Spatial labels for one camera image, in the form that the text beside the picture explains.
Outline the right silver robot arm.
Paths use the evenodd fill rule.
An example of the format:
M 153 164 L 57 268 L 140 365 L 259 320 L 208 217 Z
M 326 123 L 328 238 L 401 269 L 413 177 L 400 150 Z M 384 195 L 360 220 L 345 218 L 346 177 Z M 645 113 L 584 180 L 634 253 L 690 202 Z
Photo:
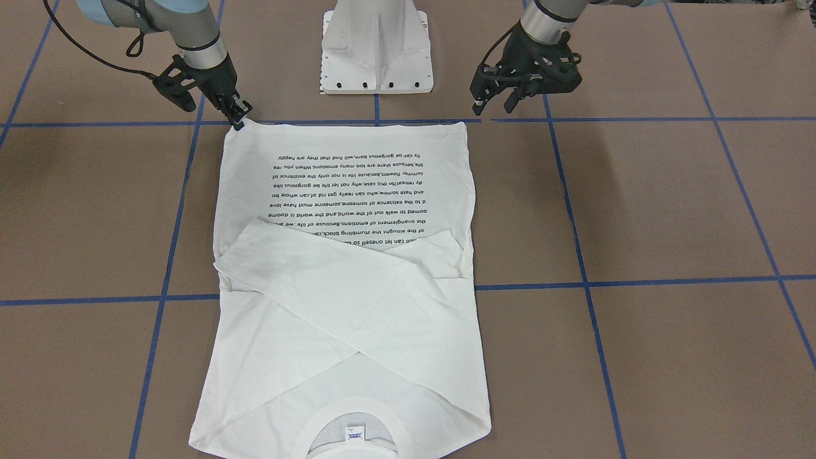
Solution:
M 195 111 L 189 91 L 197 87 L 235 130 L 252 106 L 237 91 L 237 73 L 207 1 L 78 1 L 93 22 L 139 30 L 169 32 L 180 51 L 160 75 L 149 75 L 157 92 L 181 110 Z

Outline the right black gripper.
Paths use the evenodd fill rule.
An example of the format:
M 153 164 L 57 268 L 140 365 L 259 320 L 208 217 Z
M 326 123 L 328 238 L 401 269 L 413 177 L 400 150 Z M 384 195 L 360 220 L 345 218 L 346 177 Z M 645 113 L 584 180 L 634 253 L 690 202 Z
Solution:
M 237 91 L 237 73 L 230 55 L 210 69 L 196 69 L 198 88 L 217 110 L 226 112 L 228 122 L 235 131 L 241 131 L 245 124 L 243 119 L 252 110 L 252 105 L 245 101 Z

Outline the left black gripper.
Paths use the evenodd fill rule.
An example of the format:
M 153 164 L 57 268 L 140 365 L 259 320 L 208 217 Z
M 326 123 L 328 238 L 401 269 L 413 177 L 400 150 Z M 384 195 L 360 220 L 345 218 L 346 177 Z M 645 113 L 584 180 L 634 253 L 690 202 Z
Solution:
M 563 30 L 557 32 L 556 43 L 538 43 L 520 23 L 514 24 L 489 48 L 474 73 L 470 84 L 473 113 L 481 114 L 492 97 L 508 88 L 513 90 L 504 103 L 508 114 L 523 99 L 539 95 L 543 81 L 538 73 L 538 50 L 545 45 L 568 45 L 569 38 L 571 34 Z

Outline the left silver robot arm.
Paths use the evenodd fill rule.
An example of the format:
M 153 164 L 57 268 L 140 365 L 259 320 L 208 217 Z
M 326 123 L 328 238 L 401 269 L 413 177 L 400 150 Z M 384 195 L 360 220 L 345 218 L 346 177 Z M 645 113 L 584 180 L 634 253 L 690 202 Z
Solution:
M 527 97 L 571 93 L 582 82 L 582 57 L 569 48 L 572 26 L 590 1 L 528 1 L 519 21 L 486 52 L 470 84 L 472 111 L 480 116 L 493 97 L 508 91 L 506 113 Z

